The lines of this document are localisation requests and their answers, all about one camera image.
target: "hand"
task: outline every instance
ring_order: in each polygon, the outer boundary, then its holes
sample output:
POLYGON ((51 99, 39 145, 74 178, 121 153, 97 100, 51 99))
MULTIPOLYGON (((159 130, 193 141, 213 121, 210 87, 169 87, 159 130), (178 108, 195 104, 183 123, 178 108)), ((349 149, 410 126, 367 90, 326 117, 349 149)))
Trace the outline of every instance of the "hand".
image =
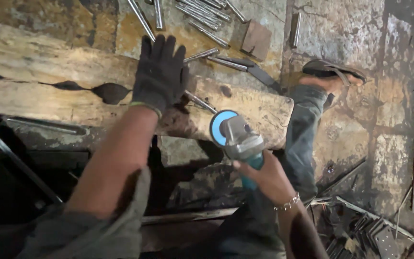
POLYGON ((166 41, 159 34, 151 46, 148 36, 142 38, 131 105, 146 105, 159 118, 167 107, 180 99, 188 83, 190 71, 183 65, 186 48, 181 45, 174 55, 175 41, 174 36, 169 36, 166 41))
POLYGON ((251 168, 247 163, 234 161, 233 166, 250 179, 254 180, 260 190, 275 205, 289 202, 295 197, 293 189, 281 163, 271 151, 263 150, 264 164, 261 170, 251 168))

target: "wooden workbench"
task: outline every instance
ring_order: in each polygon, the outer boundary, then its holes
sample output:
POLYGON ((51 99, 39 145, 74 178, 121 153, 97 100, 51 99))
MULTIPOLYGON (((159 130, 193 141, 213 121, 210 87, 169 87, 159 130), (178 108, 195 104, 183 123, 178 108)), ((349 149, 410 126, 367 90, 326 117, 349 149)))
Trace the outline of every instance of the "wooden workbench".
MULTIPOLYGON (((125 112, 131 94, 118 105, 108 105, 91 91, 53 85, 69 82, 91 89, 116 83, 132 89, 137 63, 122 55, 72 48, 63 40, 0 24, 0 113, 109 127, 125 112)), ((244 115, 263 135, 267 147, 283 147, 293 110, 290 98, 203 77, 193 77, 188 88, 218 110, 232 109, 244 115)), ((208 140, 211 118, 211 113, 193 105, 172 108, 160 121, 157 133, 208 140)))

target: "angle grinder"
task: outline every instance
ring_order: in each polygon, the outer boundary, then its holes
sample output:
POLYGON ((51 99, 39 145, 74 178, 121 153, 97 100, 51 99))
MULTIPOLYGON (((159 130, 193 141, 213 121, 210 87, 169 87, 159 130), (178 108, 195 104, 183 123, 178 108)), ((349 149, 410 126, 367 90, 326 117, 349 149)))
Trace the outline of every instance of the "angle grinder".
MULTIPOLYGON (((210 136, 230 159, 246 162, 256 170, 260 170, 263 166, 265 149, 263 138, 250 128, 244 117, 237 112, 231 110, 217 112, 210 121, 210 136)), ((250 178, 241 175, 241 179, 245 188, 257 187, 250 178)))

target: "silver bracelet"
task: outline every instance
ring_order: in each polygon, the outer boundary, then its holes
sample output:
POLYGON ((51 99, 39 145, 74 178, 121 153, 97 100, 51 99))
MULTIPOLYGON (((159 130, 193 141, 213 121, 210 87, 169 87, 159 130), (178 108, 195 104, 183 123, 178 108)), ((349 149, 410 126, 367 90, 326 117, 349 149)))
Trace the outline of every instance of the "silver bracelet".
POLYGON ((299 201, 299 200, 301 200, 301 199, 299 198, 299 193, 298 193, 298 192, 296 192, 296 196, 295 196, 295 197, 293 197, 293 198, 292 198, 289 202, 287 202, 287 203, 285 203, 284 205, 281 205, 281 206, 279 206, 279 207, 274 206, 274 210, 275 210, 275 211, 280 211, 280 210, 287 211, 287 207, 288 207, 289 209, 291 209, 291 208, 292 208, 292 205, 294 205, 294 204, 298 203, 298 201, 299 201))

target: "blue grinding disc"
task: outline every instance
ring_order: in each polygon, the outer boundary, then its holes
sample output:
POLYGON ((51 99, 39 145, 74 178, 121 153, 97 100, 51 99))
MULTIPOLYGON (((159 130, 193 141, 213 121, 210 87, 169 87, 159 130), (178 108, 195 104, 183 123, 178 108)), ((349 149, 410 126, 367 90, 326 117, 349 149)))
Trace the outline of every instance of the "blue grinding disc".
POLYGON ((236 112, 231 110, 219 111, 210 121, 210 135, 217 146, 224 147, 226 145, 226 138, 220 133, 220 124, 224 120, 237 115, 236 112))

